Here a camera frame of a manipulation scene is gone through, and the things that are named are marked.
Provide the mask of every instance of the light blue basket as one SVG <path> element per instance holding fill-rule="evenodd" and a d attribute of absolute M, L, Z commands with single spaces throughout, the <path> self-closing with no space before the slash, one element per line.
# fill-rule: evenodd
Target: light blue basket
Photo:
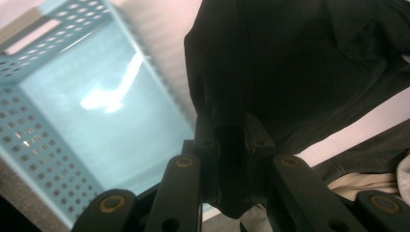
<path fill-rule="evenodd" d="M 123 14 L 103 0 L 40 9 L 58 28 L 0 55 L 0 155 L 72 227 L 100 192 L 156 184 L 193 131 Z"/>

